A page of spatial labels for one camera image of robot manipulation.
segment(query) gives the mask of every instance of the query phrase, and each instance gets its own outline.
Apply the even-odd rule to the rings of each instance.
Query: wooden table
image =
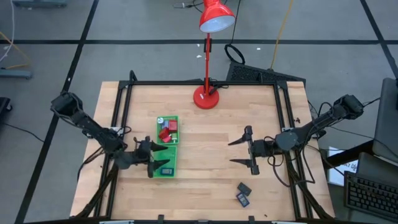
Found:
[[[301,82],[289,82],[288,86],[294,118],[301,120],[296,126],[301,126],[311,121],[305,89]],[[94,120],[102,126],[111,124],[117,87],[117,82],[102,84],[94,115]],[[174,179],[150,179],[144,165],[121,170],[112,219],[156,220],[163,214],[166,220],[248,220],[250,215],[256,220],[295,220],[290,190],[276,179],[266,159],[257,159],[260,175],[251,175],[250,169],[229,161],[249,158],[247,144],[227,146],[242,136],[246,125],[253,127],[254,139],[280,133],[273,87],[230,86],[221,89],[220,102],[212,110],[195,106],[192,99],[195,88],[133,86],[127,117],[132,132],[124,140],[132,148],[134,136],[143,139],[150,135],[155,139],[156,117],[178,115],[177,176]],[[282,92],[280,97],[285,106]],[[285,108],[284,118],[288,125]],[[314,140],[310,144],[318,147]],[[85,157],[98,146],[95,140],[88,140]],[[316,180],[316,184],[309,184],[308,188],[326,212],[334,216],[320,154],[306,147],[305,155]],[[80,212],[97,190],[102,164],[103,156],[82,170],[71,215]],[[277,171],[289,183],[285,164]],[[252,189],[248,197],[251,204],[246,208],[236,200],[236,187],[240,182]],[[305,216],[302,194],[297,189],[301,214]],[[107,200],[106,192],[103,214]]]

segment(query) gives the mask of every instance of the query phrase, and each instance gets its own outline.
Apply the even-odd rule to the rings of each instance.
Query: green tray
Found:
[[[174,178],[175,177],[175,167],[177,163],[177,146],[167,146],[168,149],[154,152],[155,160],[170,159],[170,162],[162,165],[154,172],[154,178]],[[162,168],[172,168],[174,169],[173,175],[162,175]]]
[[[173,142],[173,140],[171,140],[168,143],[164,143],[159,138],[159,132],[160,132],[160,130],[162,130],[162,125],[157,123],[157,118],[163,118],[165,121],[171,120],[171,119],[177,120],[177,140],[176,140],[176,142]],[[180,121],[178,120],[178,116],[177,115],[176,116],[158,116],[157,118],[156,118],[156,142],[158,144],[162,144],[165,146],[173,146],[173,145],[178,144],[180,142]]]

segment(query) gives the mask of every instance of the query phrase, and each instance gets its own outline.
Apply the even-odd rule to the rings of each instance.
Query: lamp shade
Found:
[[[200,30],[211,33],[223,30],[234,24],[233,12],[220,0],[204,0],[205,10],[200,18]]]

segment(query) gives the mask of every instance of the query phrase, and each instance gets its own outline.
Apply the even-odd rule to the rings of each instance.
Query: black keyboard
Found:
[[[346,207],[398,222],[398,185],[373,177],[345,172]]]

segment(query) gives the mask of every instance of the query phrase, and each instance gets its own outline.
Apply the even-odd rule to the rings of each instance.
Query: red block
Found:
[[[162,129],[162,130],[159,132],[159,138],[160,138],[160,139],[167,138],[167,137],[169,136],[169,134],[170,134],[169,129],[168,129],[168,128],[164,128],[164,129]]]
[[[162,139],[164,143],[168,143],[169,141],[172,140],[172,138],[170,136],[167,136],[166,138]]]
[[[169,120],[169,131],[171,133],[176,133],[177,132],[177,120]]]

